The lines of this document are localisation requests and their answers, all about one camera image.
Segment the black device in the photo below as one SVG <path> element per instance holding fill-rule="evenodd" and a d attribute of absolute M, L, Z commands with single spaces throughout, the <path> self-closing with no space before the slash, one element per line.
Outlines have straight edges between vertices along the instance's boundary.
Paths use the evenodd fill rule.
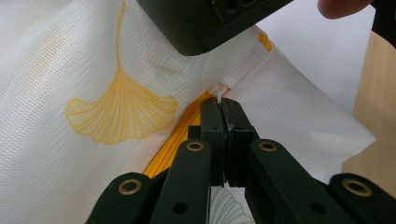
<path fill-rule="evenodd" d="M 202 102 L 201 125 L 190 126 L 168 170 L 117 177 L 87 223 L 208 223 L 210 187 L 224 181 L 245 188 L 256 223 L 396 223 L 396 200 L 376 184 L 353 174 L 318 182 L 226 98 Z"/>
<path fill-rule="evenodd" d="M 291 0 L 137 0 L 183 55 L 208 52 Z"/>

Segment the yellow ginkgo leaf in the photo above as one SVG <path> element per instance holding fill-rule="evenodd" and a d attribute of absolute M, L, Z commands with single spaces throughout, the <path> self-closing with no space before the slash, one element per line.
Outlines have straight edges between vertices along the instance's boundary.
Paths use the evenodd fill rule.
<path fill-rule="evenodd" d="M 125 8 L 123 3 L 117 29 L 117 71 L 110 87 L 95 102 L 74 98 L 66 106 L 67 120 L 78 134 L 109 145 L 169 128 L 178 108 L 175 97 L 154 94 L 122 68 L 120 26 Z"/>

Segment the wooden surface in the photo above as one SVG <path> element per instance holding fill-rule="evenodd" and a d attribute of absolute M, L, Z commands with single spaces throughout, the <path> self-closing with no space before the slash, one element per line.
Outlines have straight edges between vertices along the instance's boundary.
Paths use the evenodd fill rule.
<path fill-rule="evenodd" d="M 396 197 L 396 49 L 371 33 L 354 116 L 377 138 L 344 162 L 343 172 L 362 175 Z"/>

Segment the ginkgo leaf print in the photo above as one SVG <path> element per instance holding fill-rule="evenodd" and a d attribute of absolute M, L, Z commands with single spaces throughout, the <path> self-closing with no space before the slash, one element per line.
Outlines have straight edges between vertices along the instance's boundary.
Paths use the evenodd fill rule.
<path fill-rule="evenodd" d="M 122 68 L 120 28 L 125 8 L 124 2 L 117 28 L 117 70 L 110 87 L 95 102 L 74 98 L 66 106 L 67 120 L 78 134 L 109 145 L 169 128 L 178 108 L 175 97 L 154 94 Z"/>
<path fill-rule="evenodd" d="M 242 205 L 226 188 L 214 187 L 210 200 L 210 223 L 254 224 L 252 217 L 245 214 Z"/>

